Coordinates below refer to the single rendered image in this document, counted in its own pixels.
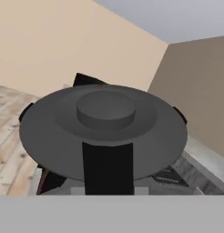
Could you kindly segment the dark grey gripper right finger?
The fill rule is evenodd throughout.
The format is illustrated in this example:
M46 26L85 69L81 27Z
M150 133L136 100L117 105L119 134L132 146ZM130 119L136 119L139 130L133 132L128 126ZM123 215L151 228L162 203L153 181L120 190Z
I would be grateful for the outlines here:
M133 144L111 147L111 160L108 180L110 195L147 195L148 185L145 181L134 180Z

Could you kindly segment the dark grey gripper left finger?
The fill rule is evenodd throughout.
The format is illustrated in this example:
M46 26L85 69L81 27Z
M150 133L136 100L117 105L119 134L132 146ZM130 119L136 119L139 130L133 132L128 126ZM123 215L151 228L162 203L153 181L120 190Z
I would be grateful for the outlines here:
M82 143L84 184L87 195L107 195L106 168L108 147Z

